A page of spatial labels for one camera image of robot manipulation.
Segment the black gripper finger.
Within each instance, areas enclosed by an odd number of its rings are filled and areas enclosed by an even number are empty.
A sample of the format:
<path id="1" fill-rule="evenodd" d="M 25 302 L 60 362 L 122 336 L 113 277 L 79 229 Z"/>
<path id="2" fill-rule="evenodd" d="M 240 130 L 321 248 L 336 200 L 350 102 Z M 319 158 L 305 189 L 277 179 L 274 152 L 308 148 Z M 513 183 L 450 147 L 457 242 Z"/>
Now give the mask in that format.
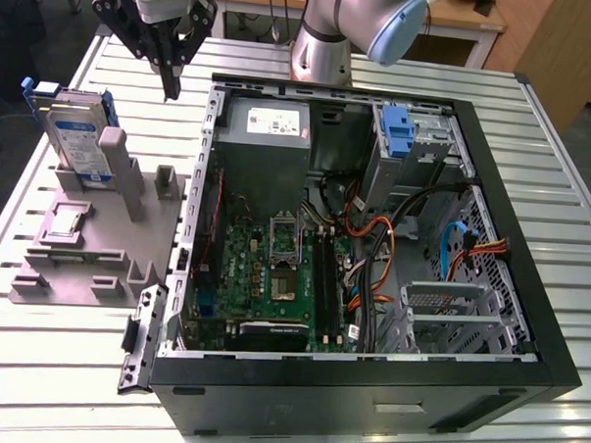
<path id="1" fill-rule="evenodd" d="M 217 13 L 218 5 L 214 0 L 193 0 L 189 15 L 173 30 L 171 99 L 177 99 L 180 93 L 183 67 L 191 63 L 204 40 L 212 36 Z"/>
<path id="2" fill-rule="evenodd" d="M 165 99 L 172 99 L 174 29 L 170 22 L 144 23 L 134 0 L 93 0 L 92 8 L 135 58 L 149 62 L 162 79 Z"/>

